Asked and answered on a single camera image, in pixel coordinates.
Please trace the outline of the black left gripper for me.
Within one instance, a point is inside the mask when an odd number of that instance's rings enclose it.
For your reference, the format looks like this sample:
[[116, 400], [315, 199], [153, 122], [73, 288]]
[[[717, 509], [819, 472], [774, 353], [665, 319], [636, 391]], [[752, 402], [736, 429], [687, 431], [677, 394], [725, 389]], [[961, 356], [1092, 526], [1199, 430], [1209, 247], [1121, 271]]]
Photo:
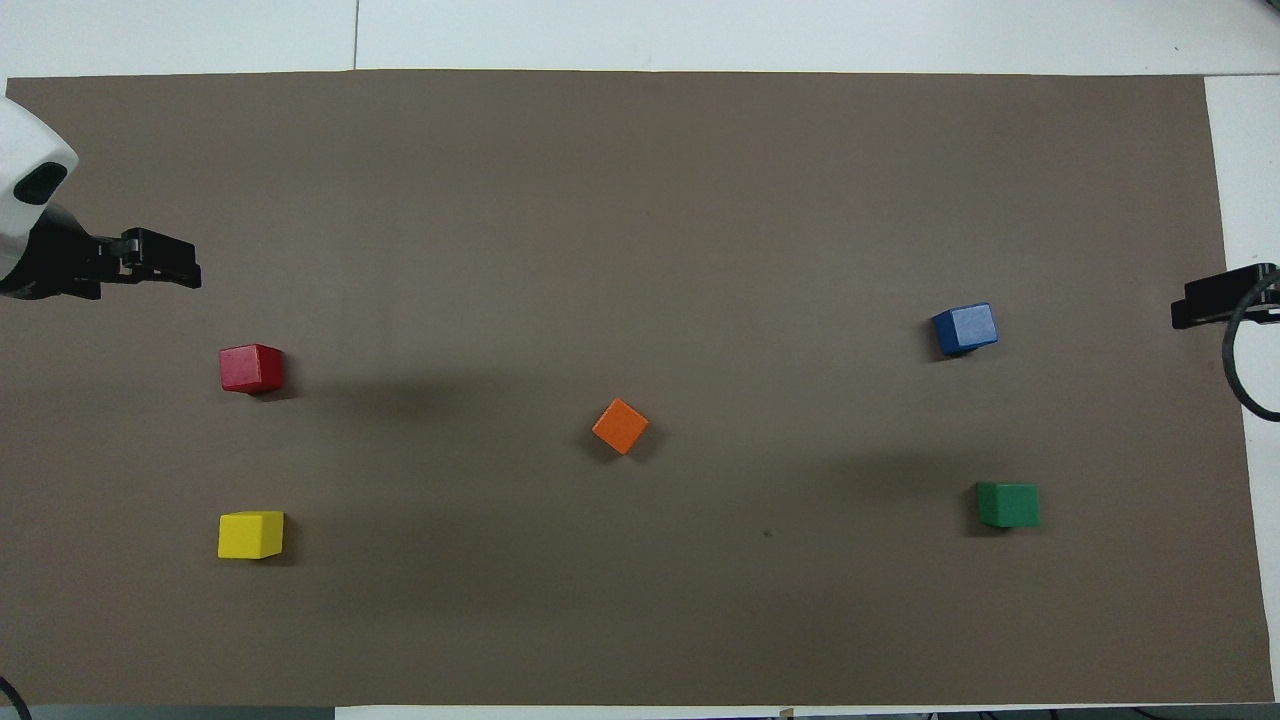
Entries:
[[123, 284], [202, 287], [192, 243], [145, 228], [129, 228], [120, 238], [91, 234], [65, 208], [50, 205], [29, 232], [26, 250], [3, 278], [1, 295], [29, 301], [55, 296], [100, 300], [102, 283], [113, 282], [120, 269], [115, 250], [120, 241]]

